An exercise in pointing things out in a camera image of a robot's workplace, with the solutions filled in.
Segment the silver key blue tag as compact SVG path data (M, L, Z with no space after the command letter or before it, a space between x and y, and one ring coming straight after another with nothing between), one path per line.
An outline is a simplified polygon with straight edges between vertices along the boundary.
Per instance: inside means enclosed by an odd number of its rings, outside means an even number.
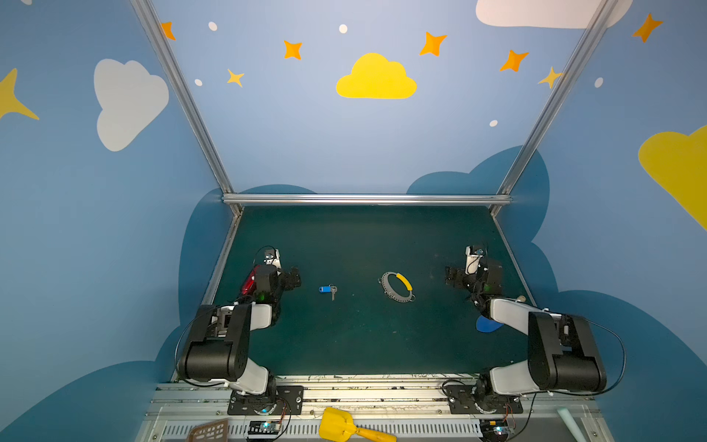
M329 295L331 300L335 300L337 291L338 288L335 287L335 285L324 285L323 287L319 287L320 294Z

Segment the grey keyring yellow handle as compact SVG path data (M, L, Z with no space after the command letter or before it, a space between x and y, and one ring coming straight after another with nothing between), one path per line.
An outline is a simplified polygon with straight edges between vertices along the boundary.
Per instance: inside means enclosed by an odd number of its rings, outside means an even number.
M379 278L379 285L384 294L400 304L414 302L415 294L411 282L397 272L386 272Z

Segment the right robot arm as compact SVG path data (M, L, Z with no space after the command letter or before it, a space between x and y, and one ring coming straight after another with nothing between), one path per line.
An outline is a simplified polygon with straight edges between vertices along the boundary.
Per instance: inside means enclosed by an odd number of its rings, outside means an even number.
M589 320L504 297L502 276L499 263L481 256L469 259L462 268L445 268L446 283L467 290L468 300L484 320L508 326L528 339L525 360L480 375L477 400L537 392L591 395L606 390L608 377Z

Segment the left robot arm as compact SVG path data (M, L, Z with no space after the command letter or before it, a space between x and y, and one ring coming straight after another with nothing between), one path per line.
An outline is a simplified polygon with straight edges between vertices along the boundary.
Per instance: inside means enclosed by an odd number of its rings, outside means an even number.
M285 272L274 264L259 264L237 301L202 305L176 347L180 378L201 388L223 385L242 397L274 401L274 376L250 358L250 337L276 324L283 294L300 286L298 268Z

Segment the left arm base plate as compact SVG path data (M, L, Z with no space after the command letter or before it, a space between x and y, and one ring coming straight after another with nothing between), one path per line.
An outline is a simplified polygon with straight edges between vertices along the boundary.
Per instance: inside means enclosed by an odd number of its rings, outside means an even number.
M304 387L301 385L275 386L261 395L232 392L226 413L236 416L300 415L303 402Z

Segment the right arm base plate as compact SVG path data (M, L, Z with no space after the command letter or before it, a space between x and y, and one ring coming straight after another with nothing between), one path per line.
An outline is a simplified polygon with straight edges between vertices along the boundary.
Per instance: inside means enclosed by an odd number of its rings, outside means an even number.
M447 397L451 414L522 414L524 412L520 398L500 395L460 383L441 387Z

